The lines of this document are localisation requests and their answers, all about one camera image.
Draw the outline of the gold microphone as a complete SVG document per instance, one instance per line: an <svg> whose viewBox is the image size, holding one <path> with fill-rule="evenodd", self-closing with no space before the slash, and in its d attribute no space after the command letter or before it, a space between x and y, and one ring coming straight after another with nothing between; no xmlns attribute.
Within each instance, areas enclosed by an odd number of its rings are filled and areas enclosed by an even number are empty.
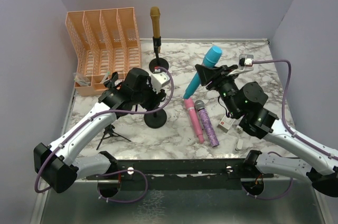
<svg viewBox="0 0 338 224"><path fill-rule="evenodd" d="M161 13L157 6L151 7L150 17L152 20L152 28L153 28L153 45L154 48L157 48L158 53L161 51L161 33L160 33L160 16Z"/></svg>

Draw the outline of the blue microphone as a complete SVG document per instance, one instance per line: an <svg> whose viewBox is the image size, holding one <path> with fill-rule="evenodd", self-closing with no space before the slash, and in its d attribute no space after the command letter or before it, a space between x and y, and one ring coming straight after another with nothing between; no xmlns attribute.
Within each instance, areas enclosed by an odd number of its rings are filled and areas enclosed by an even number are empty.
<svg viewBox="0 0 338 224"><path fill-rule="evenodd" d="M197 64L196 74L187 86L183 99L189 99L198 89L199 85L205 82L204 73L206 68L213 68L222 56L222 50L218 46L211 47L205 54L202 64Z"/></svg>

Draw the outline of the black mic stand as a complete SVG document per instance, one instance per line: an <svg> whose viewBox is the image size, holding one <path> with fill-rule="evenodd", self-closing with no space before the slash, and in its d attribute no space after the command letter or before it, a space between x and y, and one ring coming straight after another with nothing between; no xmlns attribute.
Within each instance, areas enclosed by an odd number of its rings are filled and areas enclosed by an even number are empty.
<svg viewBox="0 0 338 224"><path fill-rule="evenodd" d="M146 109L147 111L150 111L150 110L157 109L159 107L159 105L160 105L160 103L156 103L156 104L143 106L143 108ZM158 129L158 128L164 126L166 121L167 121L167 114L163 109L161 109L160 111L157 111L155 113L144 115L145 124L148 127L153 128L153 129Z"/></svg>
<svg viewBox="0 0 338 224"><path fill-rule="evenodd" d="M169 63L159 56L161 44L162 44L161 37L159 38L153 37L155 58L151 60L149 63L149 70L151 73L155 72L156 67L162 67L165 68L166 70L169 69Z"/></svg>

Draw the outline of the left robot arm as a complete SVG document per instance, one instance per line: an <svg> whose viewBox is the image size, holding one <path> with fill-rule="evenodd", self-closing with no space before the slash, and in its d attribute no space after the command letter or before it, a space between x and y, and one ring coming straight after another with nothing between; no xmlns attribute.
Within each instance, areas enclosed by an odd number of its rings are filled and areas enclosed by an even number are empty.
<svg viewBox="0 0 338 224"><path fill-rule="evenodd" d="M168 104L164 86L173 84L172 76L163 67L153 73L132 68L124 81L116 83L114 72L104 82L106 90L92 109L70 130L48 145L38 144L33 150L34 169L37 173L34 189L41 193L39 180L43 179L57 193L66 191L77 179L91 175L105 175L112 170L115 159L107 152L92 157L79 157L80 152L102 130L119 117L135 114L133 106L140 105L143 115L150 115Z"/></svg>

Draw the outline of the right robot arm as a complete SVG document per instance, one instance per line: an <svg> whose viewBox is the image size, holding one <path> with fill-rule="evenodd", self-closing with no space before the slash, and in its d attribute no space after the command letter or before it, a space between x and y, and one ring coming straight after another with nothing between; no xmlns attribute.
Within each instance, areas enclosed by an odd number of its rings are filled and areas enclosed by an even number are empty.
<svg viewBox="0 0 338 224"><path fill-rule="evenodd" d="M202 86L219 93L232 119L248 135L264 139L294 154L295 158L271 156L250 151L248 165L260 173L280 174L309 181L318 192L337 197L337 150L325 146L287 125L264 107L268 96L255 81L238 88L235 79L252 70L253 59L242 59L239 65L206 67L195 65Z"/></svg>

